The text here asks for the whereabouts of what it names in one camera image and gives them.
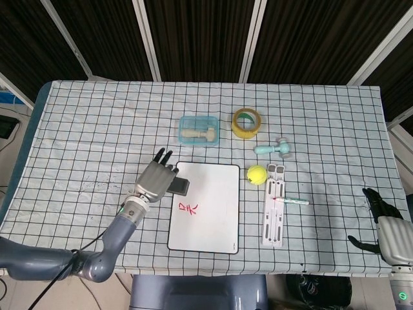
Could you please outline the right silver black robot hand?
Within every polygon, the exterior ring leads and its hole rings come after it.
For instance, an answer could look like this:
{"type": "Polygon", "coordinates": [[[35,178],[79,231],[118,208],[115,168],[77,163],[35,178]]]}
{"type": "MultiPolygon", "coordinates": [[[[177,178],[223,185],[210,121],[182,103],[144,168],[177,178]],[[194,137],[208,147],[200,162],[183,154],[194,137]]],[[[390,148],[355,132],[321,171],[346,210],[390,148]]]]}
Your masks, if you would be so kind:
{"type": "Polygon", "coordinates": [[[378,240],[376,243],[363,243],[349,235],[352,245],[363,251],[378,254],[391,266],[412,265],[412,222],[405,220],[399,210],[387,203],[380,194],[371,188],[364,188],[373,215],[378,240]]]}

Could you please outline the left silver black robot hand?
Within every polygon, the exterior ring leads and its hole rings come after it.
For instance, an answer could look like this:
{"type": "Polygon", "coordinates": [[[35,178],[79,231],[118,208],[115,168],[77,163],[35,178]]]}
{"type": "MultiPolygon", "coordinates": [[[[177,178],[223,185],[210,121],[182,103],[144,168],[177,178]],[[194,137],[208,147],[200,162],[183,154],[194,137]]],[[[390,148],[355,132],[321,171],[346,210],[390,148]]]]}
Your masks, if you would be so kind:
{"type": "Polygon", "coordinates": [[[134,192],[144,196],[150,203],[158,202],[165,195],[179,172],[177,167],[167,164],[173,151],[164,152],[165,148],[158,151],[135,185],[134,192]]]}

